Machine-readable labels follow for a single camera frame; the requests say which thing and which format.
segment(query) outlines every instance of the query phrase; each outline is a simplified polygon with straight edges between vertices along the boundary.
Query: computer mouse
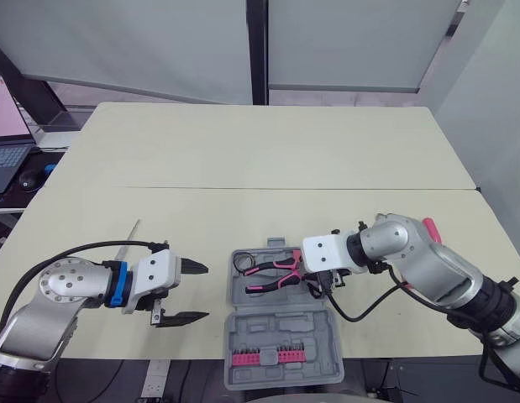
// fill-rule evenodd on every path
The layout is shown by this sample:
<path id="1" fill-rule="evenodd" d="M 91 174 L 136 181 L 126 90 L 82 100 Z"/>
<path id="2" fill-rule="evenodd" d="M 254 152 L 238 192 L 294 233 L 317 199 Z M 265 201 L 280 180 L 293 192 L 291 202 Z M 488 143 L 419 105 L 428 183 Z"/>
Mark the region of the computer mouse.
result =
<path id="1" fill-rule="evenodd" d="M 37 191 L 45 183 L 55 164 L 48 164 L 43 170 L 26 170 L 18 176 L 18 184 L 27 193 Z"/>

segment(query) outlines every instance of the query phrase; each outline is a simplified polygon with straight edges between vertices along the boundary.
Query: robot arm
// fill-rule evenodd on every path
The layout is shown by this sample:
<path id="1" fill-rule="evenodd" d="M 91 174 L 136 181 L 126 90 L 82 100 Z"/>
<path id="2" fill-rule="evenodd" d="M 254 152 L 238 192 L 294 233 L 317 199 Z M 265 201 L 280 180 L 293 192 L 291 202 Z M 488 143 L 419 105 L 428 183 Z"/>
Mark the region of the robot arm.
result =
<path id="1" fill-rule="evenodd" d="M 433 220 L 380 214 L 357 233 L 305 238 L 302 256 L 308 272 L 334 271 L 333 278 L 339 270 L 378 274 L 391 270 L 386 262 L 392 262 L 449 322 L 482 341 L 511 389 L 520 391 L 520 296 L 512 292 L 517 279 L 496 283 L 484 276 L 441 244 Z"/>
<path id="2" fill-rule="evenodd" d="M 166 243 L 130 269 L 118 260 L 95 264 L 65 257 L 44 265 L 32 301 L 0 329 L 0 401 L 36 401 L 76 329 L 81 309 L 104 305 L 123 314 L 151 311 L 151 325 L 183 326 L 205 312 L 165 315 L 160 300 L 177 287 L 181 274 L 207 273 L 207 267 L 175 255 Z"/>

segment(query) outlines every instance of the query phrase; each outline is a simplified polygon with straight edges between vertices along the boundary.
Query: gray floor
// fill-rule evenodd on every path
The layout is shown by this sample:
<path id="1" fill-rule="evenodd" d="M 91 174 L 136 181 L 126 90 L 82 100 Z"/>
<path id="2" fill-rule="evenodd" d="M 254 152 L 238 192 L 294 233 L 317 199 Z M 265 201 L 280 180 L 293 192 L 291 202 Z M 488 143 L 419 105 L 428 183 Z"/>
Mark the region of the gray floor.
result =
<path id="1" fill-rule="evenodd" d="M 232 392 L 223 386 L 222 360 L 174 360 L 163 396 L 170 402 L 180 403 L 242 403 L 271 395 L 366 395 L 367 392 L 376 394 L 378 399 L 404 403 L 520 403 L 519 394 L 480 380 L 478 363 L 479 358 L 475 356 L 345 359 L 345 378 L 340 384 Z M 41 401 L 60 401 L 56 385 L 64 403 L 90 401 L 116 374 L 96 402 L 133 403 L 142 390 L 147 367 L 148 362 L 144 360 L 128 360 L 122 364 L 120 360 L 62 359 Z"/>

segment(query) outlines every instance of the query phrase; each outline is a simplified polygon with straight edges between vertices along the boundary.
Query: table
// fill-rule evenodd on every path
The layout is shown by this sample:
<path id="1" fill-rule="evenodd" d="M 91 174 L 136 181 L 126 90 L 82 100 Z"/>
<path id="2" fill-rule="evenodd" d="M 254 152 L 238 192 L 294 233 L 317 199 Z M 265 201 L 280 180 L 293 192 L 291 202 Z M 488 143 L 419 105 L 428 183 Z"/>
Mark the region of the table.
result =
<path id="1" fill-rule="evenodd" d="M 79 132 L 41 132 L 35 134 L 34 138 L 38 147 L 41 147 L 42 149 L 53 149 L 71 146 L 73 140 L 78 136 L 78 134 Z M 12 216 L 12 214 L 23 211 L 24 208 L 22 207 L 0 208 L 0 222 L 13 228 L 17 223 L 17 218 Z"/>
<path id="2" fill-rule="evenodd" d="M 149 327 L 147 312 L 85 310 L 65 356 L 100 359 L 220 359 L 229 255 L 285 236 L 288 245 L 332 228 L 372 223 L 377 212 L 434 217 L 443 241 L 494 280 L 520 279 L 520 258 L 477 191 L 461 190 L 219 190 L 46 186 L 33 199 L 0 250 L 0 308 L 20 275 L 33 264 L 79 244 L 126 238 L 137 218 L 136 239 L 168 239 L 179 255 L 206 264 L 207 275 L 183 276 L 165 299 L 168 314 L 209 311 L 186 327 Z M 112 258 L 115 249 L 81 256 Z M 136 261 L 143 249 L 131 248 Z M 363 311 L 391 286 L 388 274 L 353 275 L 335 291 L 348 314 Z M 22 297 L 29 301 L 34 285 Z M 520 283 L 516 286 L 520 295 Z M 398 292 L 363 322 L 338 320 L 346 358 L 477 354 L 467 331 Z"/>
<path id="3" fill-rule="evenodd" d="M 100 104 L 47 186 L 475 189 L 425 107 Z"/>

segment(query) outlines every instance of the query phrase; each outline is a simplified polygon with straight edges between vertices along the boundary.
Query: gray tool case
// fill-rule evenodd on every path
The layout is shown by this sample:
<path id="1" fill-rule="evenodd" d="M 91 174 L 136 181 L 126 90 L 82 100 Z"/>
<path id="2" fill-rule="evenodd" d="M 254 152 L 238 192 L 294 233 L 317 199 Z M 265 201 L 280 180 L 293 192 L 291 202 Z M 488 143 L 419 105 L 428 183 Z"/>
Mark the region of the gray tool case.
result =
<path id="1" fill-rule="evenodd" d="M 241 249 L 229 262 L 228 297 L 235 312 L 225 324 L 224 384 L 229 390 L 251 390 L 334 384 L 344 379 L 339 334 L 333 312 L 314 299 L 302 281 L 262 294 L 246 294 L 247 285 L 262 285 L 287 275 L 288 270 L 269 269 L 244 276 L 234 268 L 236 254 L 252 254 L 256 264 L 292 257 L 297 248 Z M 249 268 L 241 259 L 238 267 Z M 278 364 L 277 349 L 301 346 L 304 363 Z M 260 354 L 259 365 L 232 365 L 234 352 Z"/>

